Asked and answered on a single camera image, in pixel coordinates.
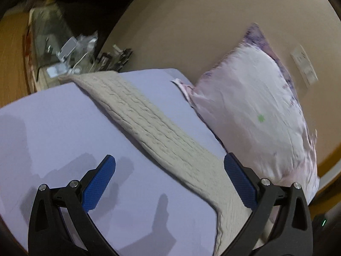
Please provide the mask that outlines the wooden bed frame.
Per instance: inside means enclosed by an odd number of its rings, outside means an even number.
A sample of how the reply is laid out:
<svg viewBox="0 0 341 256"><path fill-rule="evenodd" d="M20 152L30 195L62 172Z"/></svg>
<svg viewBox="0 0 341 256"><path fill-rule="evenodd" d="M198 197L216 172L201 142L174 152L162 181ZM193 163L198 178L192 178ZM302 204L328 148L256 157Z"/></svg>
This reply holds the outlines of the wooden bed frame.
<svg viewBox="0 0 341 256"><path fill-rule="evenodd" d="M318 166L320 185L309 205L311 219L340 202L340 145Z"/></svg>

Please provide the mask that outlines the cluttered bedside table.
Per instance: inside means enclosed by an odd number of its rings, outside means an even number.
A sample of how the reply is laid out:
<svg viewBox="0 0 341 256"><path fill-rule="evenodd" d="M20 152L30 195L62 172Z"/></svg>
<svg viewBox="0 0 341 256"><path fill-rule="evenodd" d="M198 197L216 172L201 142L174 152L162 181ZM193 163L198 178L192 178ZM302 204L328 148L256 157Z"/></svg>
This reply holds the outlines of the cluttered bedside table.
<svg viewBox="0 0 341 256"><path fill-rule="evenodd" d="M98 71L119 72L133 50L112 46L111 52L95 56L98 34L73 36L57 5L29 12L24 37L24 68L32 93L59 85L59 77Z"/></svg>

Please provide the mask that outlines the pink pillow with tree print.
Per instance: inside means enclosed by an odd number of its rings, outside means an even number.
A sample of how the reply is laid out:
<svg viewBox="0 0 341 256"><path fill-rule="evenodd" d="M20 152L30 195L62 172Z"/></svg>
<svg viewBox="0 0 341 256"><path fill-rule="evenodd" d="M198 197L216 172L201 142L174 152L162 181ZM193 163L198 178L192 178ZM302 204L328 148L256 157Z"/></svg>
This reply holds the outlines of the pink pillow with tree print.
<svg viewBox="0 0 341 256"><path fill-rule="evenodd" d="M174 79L225 149L280 186L318 192L316 132L310 132L291 76L257 24L193 86Z"/></svg>

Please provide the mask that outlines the lavender bed sheet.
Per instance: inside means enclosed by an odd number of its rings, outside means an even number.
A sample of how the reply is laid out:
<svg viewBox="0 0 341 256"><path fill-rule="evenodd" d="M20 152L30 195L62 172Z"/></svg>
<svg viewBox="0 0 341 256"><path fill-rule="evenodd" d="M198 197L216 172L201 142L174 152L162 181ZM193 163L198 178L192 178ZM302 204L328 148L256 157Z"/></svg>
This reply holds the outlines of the lavender bed sheet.
<svg viewBox="0 0 341 256"><path fill-rule="evenodd" d="M1 108L1 218L22 247L41 184L66 186L114 156L96 226L121 255L212 255L216 212L160 169L73 83Z"/></svg>

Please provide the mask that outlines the cream cable-knit sweater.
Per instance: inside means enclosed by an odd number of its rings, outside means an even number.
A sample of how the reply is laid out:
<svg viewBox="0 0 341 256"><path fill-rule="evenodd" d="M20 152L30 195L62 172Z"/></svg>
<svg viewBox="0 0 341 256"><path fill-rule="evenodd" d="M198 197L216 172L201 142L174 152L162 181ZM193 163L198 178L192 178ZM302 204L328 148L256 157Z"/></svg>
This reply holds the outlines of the cream cable-knit sweater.
<svg viewBox="0 0 341 256"><path fill-rule="evenodd" d="M226 150L174 84L174 69L62 76L84 90L163 170L213 207L214 255L222 255L251 211L224 169Z"/></svg>

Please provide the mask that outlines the white wall switch panel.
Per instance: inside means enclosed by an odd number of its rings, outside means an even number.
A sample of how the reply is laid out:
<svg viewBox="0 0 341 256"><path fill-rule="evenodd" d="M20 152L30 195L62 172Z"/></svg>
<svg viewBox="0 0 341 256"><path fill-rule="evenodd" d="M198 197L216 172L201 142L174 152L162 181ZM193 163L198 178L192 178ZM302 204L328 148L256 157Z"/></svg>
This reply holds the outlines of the white wall switch panel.
<svg viewBox="0 0 341 256"><path fill-rule="evenodd" d="M298 45L290 53L290 55L294 60L294 63L298 68L307 88L318 82L318 77L316 75L312 62L310 61L305 49L301 45Z"/></svg>

